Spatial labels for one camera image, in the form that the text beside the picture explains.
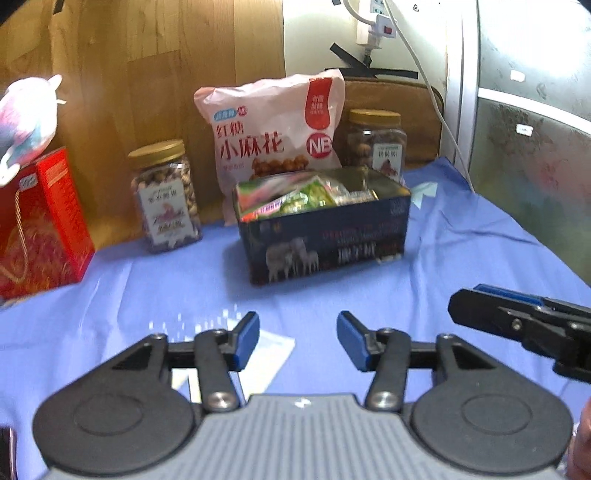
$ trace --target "cardboard box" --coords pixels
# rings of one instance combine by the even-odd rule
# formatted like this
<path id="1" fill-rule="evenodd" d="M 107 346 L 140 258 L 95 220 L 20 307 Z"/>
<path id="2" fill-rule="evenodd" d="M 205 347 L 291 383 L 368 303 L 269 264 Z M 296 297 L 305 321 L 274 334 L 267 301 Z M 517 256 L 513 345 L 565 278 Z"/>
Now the cardboard box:
<path id="1" fill-rule="evenodd" d="M 378 200 L 242 222 L 239 187 L 235 188 L 234 208 L 251 283 L 263 285 L 403 254 L 410 191 L 367 167 L 345 167 L 324 173 L 343 183 L 350 192 L 374 190 Z M 260 185 L 265 180 L 248 183 Z"/>
<path id="2" fill-rule="evenodd" d="M 95 248 L 65 148 L 22 168 L 0 189 L 0 297 L 80 281 Z"/>

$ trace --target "wood grain panel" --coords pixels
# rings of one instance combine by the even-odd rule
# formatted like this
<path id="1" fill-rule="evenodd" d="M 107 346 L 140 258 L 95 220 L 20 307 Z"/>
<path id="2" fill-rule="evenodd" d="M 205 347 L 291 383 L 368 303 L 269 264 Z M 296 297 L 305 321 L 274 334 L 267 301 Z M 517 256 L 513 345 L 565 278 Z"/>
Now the wood grain panel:
<path id="1" fill-rule="evenodd" d="M 66 145 L 97 248 L 135 238 L 126 155 L 182 138 L 207 221 L 220 218 L 211 127 L 193 104 L 202 86 L 285 75 L 281 0 L 28 0 L 0 27 L 0 87 L 64 79 L 52 146 Z"/>

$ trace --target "plush toy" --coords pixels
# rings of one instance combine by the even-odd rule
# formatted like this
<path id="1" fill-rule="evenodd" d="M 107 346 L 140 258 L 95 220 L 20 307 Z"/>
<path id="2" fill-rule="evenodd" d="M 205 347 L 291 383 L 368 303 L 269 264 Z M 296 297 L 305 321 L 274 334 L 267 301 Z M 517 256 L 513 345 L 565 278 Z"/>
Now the plush toy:
<path id="1" fill-rule="evenodd" d="M 0 100 L 0 187 L 47 148 L 56 134 L 56 90 L 61 75 L 31 77 L 8 87 Z"/>

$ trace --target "pink snack bag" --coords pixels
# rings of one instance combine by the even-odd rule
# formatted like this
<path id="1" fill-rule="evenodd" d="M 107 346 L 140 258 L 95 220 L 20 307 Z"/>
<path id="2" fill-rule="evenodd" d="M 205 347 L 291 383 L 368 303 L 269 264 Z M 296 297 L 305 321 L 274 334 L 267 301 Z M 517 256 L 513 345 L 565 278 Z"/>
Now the pink snack bag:
<path id="1" fill-rule="evenodd" d="M 204 87 L 195 105 L 212 126 L 227 225 L 236 183 L 296 170 L 338 168 L 332 141 L 345 103 L 339 70 L 241 87 Z"/>

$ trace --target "jar label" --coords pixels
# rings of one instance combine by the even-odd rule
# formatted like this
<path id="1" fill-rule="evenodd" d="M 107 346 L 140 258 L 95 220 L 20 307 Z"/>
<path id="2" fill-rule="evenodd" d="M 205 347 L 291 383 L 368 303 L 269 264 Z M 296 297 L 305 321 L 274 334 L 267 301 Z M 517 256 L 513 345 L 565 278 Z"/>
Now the jar label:
<path id="1" fill-rule="evenodd" d="M 398 143 L 374 144 L 372 167 L 391 179 L 400 181 L 402 145 Z"/>
<path id="2" fill-rule="evenodd" d="M 172 248 L 177 241 L 195 236 L 181 180 L 142 189 L 139 201 L 154 245 L 168 242 Z"/>

